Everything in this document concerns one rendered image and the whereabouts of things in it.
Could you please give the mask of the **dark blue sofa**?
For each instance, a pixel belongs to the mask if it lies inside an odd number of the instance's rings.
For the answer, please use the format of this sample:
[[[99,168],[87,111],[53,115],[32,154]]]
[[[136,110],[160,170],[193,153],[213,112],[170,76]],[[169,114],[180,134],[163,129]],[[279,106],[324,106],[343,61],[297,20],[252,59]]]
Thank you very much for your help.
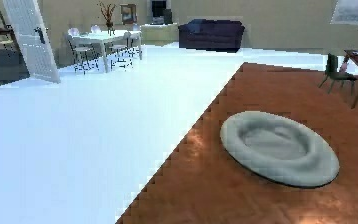
[[[245,26],[240,21],[193,19],[178,30],[180,48],[236,53]]]

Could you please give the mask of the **framed wall picture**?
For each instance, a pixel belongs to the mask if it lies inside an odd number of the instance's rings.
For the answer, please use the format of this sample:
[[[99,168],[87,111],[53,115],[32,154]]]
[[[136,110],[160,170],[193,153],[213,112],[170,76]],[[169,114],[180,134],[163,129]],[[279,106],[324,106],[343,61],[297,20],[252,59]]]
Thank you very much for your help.
[[[133,24],[137,22],[136,5],[122,4],[121,5],[121,19],[123,24]]]

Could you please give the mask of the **grey round floor cushion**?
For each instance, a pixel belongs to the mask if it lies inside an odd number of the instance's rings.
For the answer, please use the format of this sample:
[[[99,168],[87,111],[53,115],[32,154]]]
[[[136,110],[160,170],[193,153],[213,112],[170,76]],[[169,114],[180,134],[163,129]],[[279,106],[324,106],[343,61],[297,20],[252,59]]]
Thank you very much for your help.
[[[339,174],[336,153],[309,127],[262,111],[228,117],[220,129],[225,150],[243,167],[274,182],[316,188]]]

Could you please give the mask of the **red plant in vase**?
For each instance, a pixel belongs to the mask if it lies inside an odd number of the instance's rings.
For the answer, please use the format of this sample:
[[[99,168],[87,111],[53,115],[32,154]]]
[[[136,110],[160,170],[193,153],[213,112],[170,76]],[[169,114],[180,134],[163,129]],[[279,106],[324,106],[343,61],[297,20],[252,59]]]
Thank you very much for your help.
[[[113,22],[112,16],[116,5],[113,3],[105,4],[104,2],[99,2],[100,11],[106,21],[107,32],[111,33],[113,31]]]

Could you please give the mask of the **white dining table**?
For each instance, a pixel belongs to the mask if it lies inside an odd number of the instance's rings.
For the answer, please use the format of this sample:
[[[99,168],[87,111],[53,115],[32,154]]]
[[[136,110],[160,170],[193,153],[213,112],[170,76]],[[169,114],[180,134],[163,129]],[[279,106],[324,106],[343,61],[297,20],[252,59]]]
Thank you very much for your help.
[[[107,53],[105,45],[115,41],[121,40],[128,30],[115,30],[115,31],[101,31],[98,33],[89,33],[85,35],[73,35],[72,40],[77,44],[98,44],[100,46],[101,56],[104,64],[104,71],[109,72]],[[141,31],[130,31],[130,38],[138,41],[137,47],[139,50],[139,59],[142,59],[141,49]]]

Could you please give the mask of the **beige low cabinet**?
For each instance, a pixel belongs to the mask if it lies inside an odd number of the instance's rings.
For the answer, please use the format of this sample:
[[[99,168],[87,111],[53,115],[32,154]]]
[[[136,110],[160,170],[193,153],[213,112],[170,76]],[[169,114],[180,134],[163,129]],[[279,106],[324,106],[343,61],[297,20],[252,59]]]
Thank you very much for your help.
[[[178,40],[178,24],[144,24],[141,26],[144,41],[175,42]]]

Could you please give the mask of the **white room door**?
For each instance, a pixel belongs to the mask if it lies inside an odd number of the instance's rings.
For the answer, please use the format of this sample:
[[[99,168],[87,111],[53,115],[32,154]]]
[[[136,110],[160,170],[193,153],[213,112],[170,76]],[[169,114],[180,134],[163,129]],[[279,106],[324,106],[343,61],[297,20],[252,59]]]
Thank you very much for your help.
[[[44,81],[60,83],[38,0],[3,0],[3,4],[29,75]],[[37,27],[43,31],[45,44],[40,42],[39,35],[34,31]]]

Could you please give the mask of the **large framed wall painting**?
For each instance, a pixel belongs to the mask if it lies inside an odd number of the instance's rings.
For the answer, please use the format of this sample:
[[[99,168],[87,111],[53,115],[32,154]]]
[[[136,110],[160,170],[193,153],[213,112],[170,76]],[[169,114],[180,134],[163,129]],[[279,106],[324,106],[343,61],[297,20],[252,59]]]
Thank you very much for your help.
[[[358,25],[358,0],[337,0],[331,23]]]

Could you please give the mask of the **dark green chair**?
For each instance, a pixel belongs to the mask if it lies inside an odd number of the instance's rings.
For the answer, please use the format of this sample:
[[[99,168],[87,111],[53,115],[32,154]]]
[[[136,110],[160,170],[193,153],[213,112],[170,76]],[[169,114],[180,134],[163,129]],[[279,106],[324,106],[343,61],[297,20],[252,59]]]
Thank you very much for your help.
[[[341,82],[340,87],[343,87],[344,83],[346,81],[349,81],[351,85],[350,93],[353,93],[355,81],[357,80],[357,78],[354,75],[347,72],[348,62],[349,62],[349,58],[345,57],[343,59],[341,66],[338,66],[338,57],[332,53],[329,53],[326,61],[324,78],[322,82],[318,85],[318,87],[321,88],[322,85],[328,79],[330,79],[331,85],[329,87],[329,90],[327,91],[327,93],[330,93],[336,81]]]

